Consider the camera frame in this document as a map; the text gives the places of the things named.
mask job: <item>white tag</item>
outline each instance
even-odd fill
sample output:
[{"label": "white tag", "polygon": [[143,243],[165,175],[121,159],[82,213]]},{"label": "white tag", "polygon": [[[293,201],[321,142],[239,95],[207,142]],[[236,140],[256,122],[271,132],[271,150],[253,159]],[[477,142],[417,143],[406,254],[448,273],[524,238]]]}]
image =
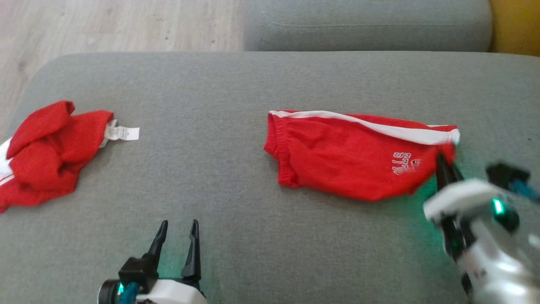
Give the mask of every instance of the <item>white tag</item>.
[{"label": "white tag", "polygon": [[107,141],[115,141],[115,140],[125,140],[125,141],[136,141],[139,139],[139,130],[140,128],[127,128],[122,127],[119,125],[116,126],[117,120],[111,120],[107,123],[107,126],[105,127],[105,134],[103,136],[103,142],[101,145],[99,145],[100,148],[103,148]]}]

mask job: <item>gray sofa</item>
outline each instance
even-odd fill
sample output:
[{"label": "gray sofa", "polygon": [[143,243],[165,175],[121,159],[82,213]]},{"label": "gray sofa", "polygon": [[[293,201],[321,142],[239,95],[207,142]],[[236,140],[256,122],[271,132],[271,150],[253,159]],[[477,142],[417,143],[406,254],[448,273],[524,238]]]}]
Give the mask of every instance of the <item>gray sofa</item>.
[{"label": "gray sofa", "polygon": [[249,51],[487,51],[489,0],[248,0]]},{"label": "gray sofa", "polygon": [[[464,303],[441,236],[422,213],[434,191],[378,204],[276,182],[262,146],[272,109],[456,123],[467,177],[505,159],[540,172],[540,60],[452,52],[86,54],[47,64],[11,124],[70,99],[141,127],[82,171],[75,193],[0,220],[0,302],[95,303],[127,257],[170,221],[159,272],[178,274],[200,222],[209,303]],[[534,175],[533,186],[540,186]],[[540,208],[517,200],[527,244]]]}]

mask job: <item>red shorts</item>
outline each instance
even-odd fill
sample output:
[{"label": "red shorts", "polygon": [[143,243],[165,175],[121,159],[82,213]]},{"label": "red shorts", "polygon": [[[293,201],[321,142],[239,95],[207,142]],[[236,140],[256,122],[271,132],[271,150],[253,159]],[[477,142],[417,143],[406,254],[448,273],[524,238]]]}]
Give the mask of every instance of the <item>red shorts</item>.
[{"label": "red shorts", "polygon": [[265,151],[279,163],[278,182],[365,201],[412,194],[449,161],[455,125],[328,111],[270,111]]}]

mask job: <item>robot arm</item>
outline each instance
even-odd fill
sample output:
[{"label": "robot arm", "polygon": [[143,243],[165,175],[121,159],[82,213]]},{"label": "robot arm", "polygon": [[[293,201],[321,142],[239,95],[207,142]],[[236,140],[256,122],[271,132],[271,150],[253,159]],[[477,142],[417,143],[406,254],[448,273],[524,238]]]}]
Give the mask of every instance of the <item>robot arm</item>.
[{"label": "robot arm", "polygon": [[439,192],[424,204],[426,219],[440,228],[473,304],[540,303],[540,287],[510,233],[517,212],[498,198],[501,188],[463,180],[457,167],[437,158]]},{"label": "robot arm", "polygon": [[[168,222],[163,221],[147,253],[141,258],[130,257],[118,272],[119,280],[105,281],[98,295],[98,304],[207,304],[200,291],[201,279],[199,222],[193,220],[191,245],[187,260],[176,279],[160,278],[158,274],[161,248],[167,235]],[[128,287],[138,288],[133,294]]]}]

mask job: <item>red fabric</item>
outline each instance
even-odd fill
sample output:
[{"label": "red fabric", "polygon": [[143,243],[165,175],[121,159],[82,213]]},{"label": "red fabric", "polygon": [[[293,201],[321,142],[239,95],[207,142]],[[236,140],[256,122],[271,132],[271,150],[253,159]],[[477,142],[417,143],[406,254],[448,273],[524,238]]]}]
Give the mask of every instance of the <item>red fabric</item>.
[{"label": "red fabric", "polygon": [[[403,128],[444,132],[457,129],[455,125],[429,127],[387,117],[346,115]],[[412,194],[435,172],[438,151],[450,162],[454,158],[453,143],[429,146],[346,120],[289,118],[272,113],[268,115],[264,150],[278,161],[279,184],[306,186],[364,201]]]},{"label": "red fabric", "polygon": [[75,190],[79,172],[97,153],[113,114],[99,110],[71,116],[74,110],[72,102],[59,101],[35,111],[17,129],[7,153],[14,178],[0,186],[0,212]]}]

